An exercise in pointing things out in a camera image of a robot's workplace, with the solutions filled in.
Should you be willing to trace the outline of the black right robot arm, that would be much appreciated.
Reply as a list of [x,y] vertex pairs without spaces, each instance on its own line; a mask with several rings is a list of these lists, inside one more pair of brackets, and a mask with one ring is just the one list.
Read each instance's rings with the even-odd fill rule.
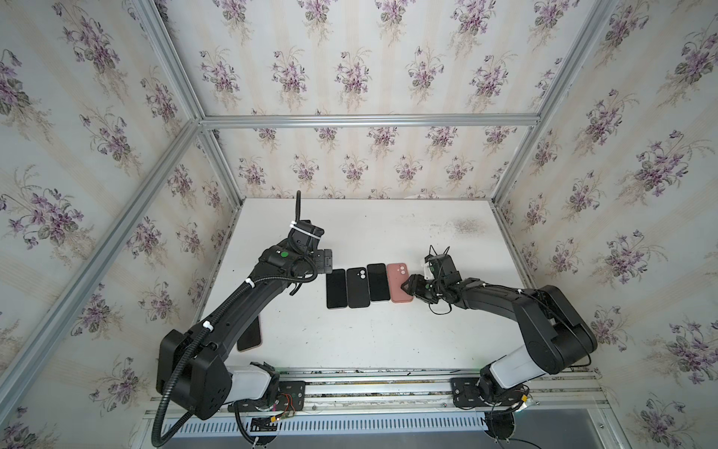
[[469,396],[492,407],[516,411],[529,393],[527,383],[546,374],[580,368],[592,361],[598,339],[556,286],[513,288],[480,278],[463,278],[448,251],[430,249],[424,274],[409,275],[401,291],[429,306],[488,312],[514,321],[523,345],[480,370]]

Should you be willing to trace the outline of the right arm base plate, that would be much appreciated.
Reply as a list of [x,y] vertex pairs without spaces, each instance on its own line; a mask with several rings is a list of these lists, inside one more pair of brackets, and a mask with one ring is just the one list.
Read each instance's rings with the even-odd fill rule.
[[488,376],[454,377],[450,379],[452,403],[457,408],[478,407],[513,408],[528,397],[529,388],[520,384],[502,387]]

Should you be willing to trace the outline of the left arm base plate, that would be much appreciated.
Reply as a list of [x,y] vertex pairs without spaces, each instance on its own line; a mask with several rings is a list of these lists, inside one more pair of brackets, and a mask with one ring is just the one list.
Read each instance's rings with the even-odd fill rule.
[[301,412],[304,410],[307,383],[304,381],[278,382],[260,400],[241,400],[241,413]]

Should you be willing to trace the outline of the black phone case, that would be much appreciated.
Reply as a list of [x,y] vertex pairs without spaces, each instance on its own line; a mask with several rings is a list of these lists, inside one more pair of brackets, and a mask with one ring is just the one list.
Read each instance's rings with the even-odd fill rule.
[[346,282],[348,307],[351,309],[368,308],[371,300],[366,269],[347,269]]

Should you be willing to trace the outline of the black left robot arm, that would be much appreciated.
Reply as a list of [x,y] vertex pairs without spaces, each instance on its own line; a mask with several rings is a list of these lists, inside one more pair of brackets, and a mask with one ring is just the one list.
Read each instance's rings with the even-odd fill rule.
[[248,277],[213,312],[185,332],[169,331],[159,346],[156,390],[161,394],[151,444],[160,448],[192,417],[207,420],[230,395],[226,368],[232,349],[262,310],[285,290],[332,269],[331,252],[319,247],[325,230],[301,218],[301,192],[285,239],[265,249]]

